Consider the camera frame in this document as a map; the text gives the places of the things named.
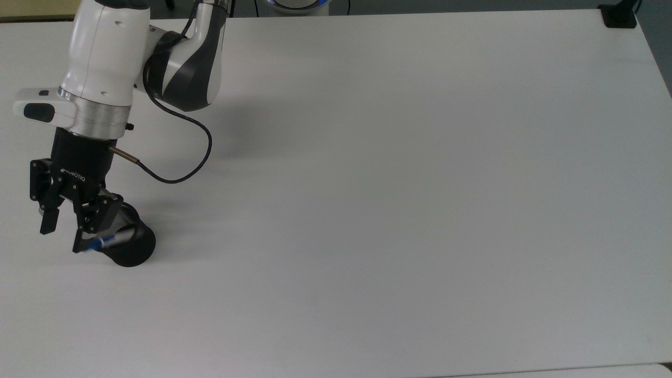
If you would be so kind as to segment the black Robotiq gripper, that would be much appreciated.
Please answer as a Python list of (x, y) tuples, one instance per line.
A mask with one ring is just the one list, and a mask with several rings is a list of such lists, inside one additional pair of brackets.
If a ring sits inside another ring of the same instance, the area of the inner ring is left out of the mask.
[(110, 147), (116, 143), (116, 139), (98, 140), (56, 129), (50, 160), (30, 163), (29, 197), (41, 211), (40, 234), (51, 234), (57, 228), (62, 194), (72, 200), (77, 220), (72, 252), (99, 247), (101, 235), (112, 227), (124, 203), (115, 193), (99, 194), (113, 160)]

